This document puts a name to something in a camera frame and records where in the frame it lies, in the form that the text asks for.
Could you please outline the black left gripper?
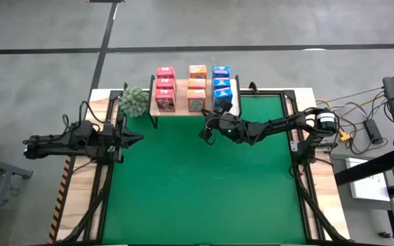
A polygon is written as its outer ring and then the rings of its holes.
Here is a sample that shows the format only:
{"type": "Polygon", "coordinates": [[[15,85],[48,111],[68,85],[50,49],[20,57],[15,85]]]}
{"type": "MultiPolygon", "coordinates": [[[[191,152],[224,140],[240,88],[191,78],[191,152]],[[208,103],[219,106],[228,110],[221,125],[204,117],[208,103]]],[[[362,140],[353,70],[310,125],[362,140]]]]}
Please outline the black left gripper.
{"type": "Polygon", "coordinates": [[[100,133],[101,155],[100,160],[104,163],[123,163],[124,156],[122,155],[122,129],[123,129],[123,147],[129,148],[133,144],[143,140],[144,136],[139,133],[130,131],[125,123],[125,115],[118,115],[116,117],[116,124],[110,122],[103,124],[100,133]]]}

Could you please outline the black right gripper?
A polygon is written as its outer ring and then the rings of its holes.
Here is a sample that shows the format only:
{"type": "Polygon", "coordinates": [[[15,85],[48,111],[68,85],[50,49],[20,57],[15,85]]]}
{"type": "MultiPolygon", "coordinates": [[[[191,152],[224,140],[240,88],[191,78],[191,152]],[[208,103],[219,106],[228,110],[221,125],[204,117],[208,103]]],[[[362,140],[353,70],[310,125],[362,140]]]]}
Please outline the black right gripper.
{"type": "Polygon", "coordinates": [[[209,140],[213,135],[213,130],[219,131],[223,136],[237,144],[244,141],[248,142],[248,130],[244,121],[229,113],[232,106],[229,101],[224,100],[221,102],[220,108],[212,111],[207,109],[200,110],[205,118],[205,125],[198,136],[205,140],[207,144],[210,143],[209,140]]]}

